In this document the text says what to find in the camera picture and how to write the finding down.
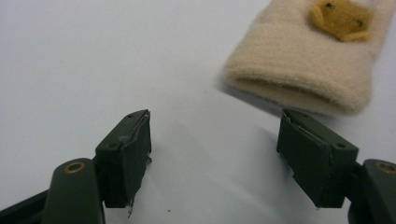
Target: white table surface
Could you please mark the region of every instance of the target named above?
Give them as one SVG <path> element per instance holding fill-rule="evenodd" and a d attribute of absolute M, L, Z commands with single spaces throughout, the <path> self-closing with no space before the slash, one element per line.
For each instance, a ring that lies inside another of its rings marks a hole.
<path fill-rule="evenodd" d="M 281 108 L 228 88 L 222 68 L 268 0 L 1 1 L 0 210 L 47 189 L 128 113 L 151 111 L 134 213 L 106 223 L 347 223 L 317 209 L 276 153 Z M 314 116 L 396 161 L 396 20 L 355 117 Z"/>

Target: fleece cloth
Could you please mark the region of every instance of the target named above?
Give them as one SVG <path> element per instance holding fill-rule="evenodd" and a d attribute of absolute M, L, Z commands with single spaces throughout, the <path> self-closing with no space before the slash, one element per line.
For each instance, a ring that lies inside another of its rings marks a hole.
<path fill-rule="evenodd" d="M 370 102 L 373 63 L 388 34 L 396 0 L 378 1 L 369 41 L 347 43 L 310 24 L 314 3 L 273 0 L 228 59 L 225 80 L 285 107 L 357 114 Z"/>

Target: plush toy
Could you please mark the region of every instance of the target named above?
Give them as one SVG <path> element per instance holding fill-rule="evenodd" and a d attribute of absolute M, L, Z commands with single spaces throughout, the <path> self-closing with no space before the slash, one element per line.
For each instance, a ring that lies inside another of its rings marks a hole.
<path fill-rule="evenodd" d="M 366 41 L 374 6 L 351 0 L 318 0 L 309 12 L 309 19 L 320 30 L 340 41 Z"/>

